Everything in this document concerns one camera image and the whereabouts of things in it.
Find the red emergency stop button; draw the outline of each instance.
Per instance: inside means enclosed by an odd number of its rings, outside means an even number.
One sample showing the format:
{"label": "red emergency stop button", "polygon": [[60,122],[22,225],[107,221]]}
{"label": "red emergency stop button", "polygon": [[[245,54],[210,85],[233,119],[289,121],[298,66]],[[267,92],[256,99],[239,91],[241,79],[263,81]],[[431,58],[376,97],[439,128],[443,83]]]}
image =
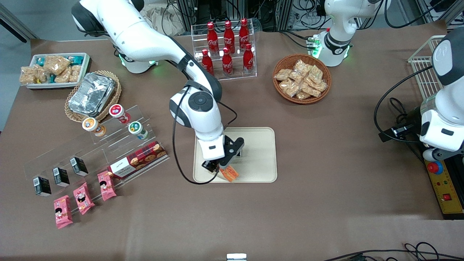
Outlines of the red emergency stop button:
{"label": "red emergency stop button", "polygon": [[427,164],[427,169],[431,173],[440,175],[443,172],[443,165],[439,161],[430,162],[429,164]]}

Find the yellow control panel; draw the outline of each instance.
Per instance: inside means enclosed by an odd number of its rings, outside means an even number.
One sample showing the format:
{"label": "yellow control panel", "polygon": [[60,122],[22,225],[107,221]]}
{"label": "yellow control panel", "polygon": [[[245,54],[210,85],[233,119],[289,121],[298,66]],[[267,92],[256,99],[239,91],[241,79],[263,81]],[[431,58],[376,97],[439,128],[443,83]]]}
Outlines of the yellow control panel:
{"label": "yellow control panel", "polygon": [[443,214],[464,213],[445,163],[443,161],[429,162],[425,160],[425,164]]}

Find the clear acrylic display stand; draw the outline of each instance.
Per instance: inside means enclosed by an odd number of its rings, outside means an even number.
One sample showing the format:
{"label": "clear acrylic display stand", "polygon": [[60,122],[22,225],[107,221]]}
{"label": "clear acrylic display stand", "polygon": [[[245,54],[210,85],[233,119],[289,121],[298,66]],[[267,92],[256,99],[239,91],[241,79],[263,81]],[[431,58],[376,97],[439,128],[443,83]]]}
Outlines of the clear acrylic display stand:
{"label": "clear acrylic display stand", "polygon": [[[252,19],[248,19],[248,32],[250,33],[250,44],[251,44],[251,51],[253,52],[253,72],[251,74],[245,74],[243,72],[243,53],[240,52],[240,46],[238,42],[238,32],[240,30],[240,20],[232,21],[232,30],[235,36],[235,53],[231,54],[232,57],[232,64],[233,64],[233,75],[229,77],[224,77],[222,72],[222,56],[224,52],[222,48],[224,48],[224,30],[226,29],[224,26],[224,22],[217,22],[214,23],[214,30],[218,34],[218,43],[219,43],[219,56],[211,56],[211,60],[213,60],[213,68],[214,68],[214,76],[219,81],[227,80],[227,79],[237,79],[237,78],[246,78],[246,77],[256,77],[258,74],[257,71],[257,64],[256,64],[256,45],[255,45],[255,33],[253,28],[253,21]],[[201,50],[207,49],[208,41],[206,39],[206,34],[208,32],[208,28],[206,24],[204,25],[193,25],[192,26],[192,44],[193,44],[193,54],[195,59],[201,63],[201,58],[203,54]]]}
{"label": "clear acrylic display stand", "polygon": [[[147,139],[140,140],[136,135],[129,133],[129,123],[122,124],[116,118],[111,118],[101,123],[106,127],[106,134],[103,137],[97,137],[93,133],[86,132],[24,164],[26,180],[31,182],[31,194],[34,193],[32,179],[40,176],[50,182],[52,194],[44,197],[44,199],[50,201],[51,208],[54,200],[68,195],[71,200],[72,213],[77,212],[73,190],[80,187],[84,182],[87,182],[92,200],[100,199],[102,195],[97,174],[106,171],[108,166],[119,159],[156,140],[153,129],[148,124],[149,119],[143,117],[137,105],[127,109],[126,112],[131,116],[130,122],[139,121],[144,129],[148,131]],[[89,171],[86,176],[79,176],[74,173],[70,163],[70,159],[73,157],[78,157],[84,161]],[[168,158],[169,156],[166,154],[125,179],[113,178],[114,187],[118,189],[124,186]],[[61,187],[55,184],[53,169],[57,167],[67,171],[70,180],[69,186]]]}

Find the white device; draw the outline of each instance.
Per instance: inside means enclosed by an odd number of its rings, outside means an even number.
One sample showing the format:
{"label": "white device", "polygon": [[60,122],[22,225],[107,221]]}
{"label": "white device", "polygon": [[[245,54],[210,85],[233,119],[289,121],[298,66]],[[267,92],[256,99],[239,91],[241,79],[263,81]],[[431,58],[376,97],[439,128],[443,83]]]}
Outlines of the white device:
{"label": "white device", "polygon": [[224,158],[224,128],[216,103],[221,85],[177,41],[151,28],[139,13],[142,8],[143,0],[80,0],[72,15],[80,31],[108,34],[120,54],[132,61],[126,63],[129,71],[144,72],[153,60],[167,60],[182,71],[190,80],[170,99],[169,110],[175,117],[179,107],[177,122],[195,130],[206,160]]}
{"label": "white device", "polygon": [[327,32],[320,33],[317,38],[321,41],[318,59],[326,66],[333,67],[342,63],[349,43],[356,32],[355,17],[373,17],[390,7],[391,1],[381,0],[325,0],[324,9],[332,18],[332,26]]}
{"label": "white device", "polygon": [[445,150],[460,153],[464,142],[464,28],[447,34],[432,55],[433,69],[443,89],[421,107],[420,141],[434,147],[423,153],[428,161],[439,160]]}

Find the black small box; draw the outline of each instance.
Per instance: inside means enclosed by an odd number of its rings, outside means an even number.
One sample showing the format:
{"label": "black small box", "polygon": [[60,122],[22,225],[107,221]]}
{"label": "black small box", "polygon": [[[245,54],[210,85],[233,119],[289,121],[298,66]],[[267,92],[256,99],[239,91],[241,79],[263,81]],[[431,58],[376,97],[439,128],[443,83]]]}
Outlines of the black small box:
{"label": "black small box", "polygon": [[58,186],[66,187],[70,184],[68,172],[64,169],[54,168],[53,177],[55,178],[55,184]]}
{"label": "black small box", "polygon": [[42,177],[35,177],[33,181],[36,195],[50,196],[52,194],[50,182],[48,182],[48,179]]}
{"label": "black small box", "polygon": [[72,169],[74,170],[74,173],[80,176],[85,176],[89,173],[84,164],[84,161],[78,157],[74,157],[71,159],[71,166],[72,166]]}

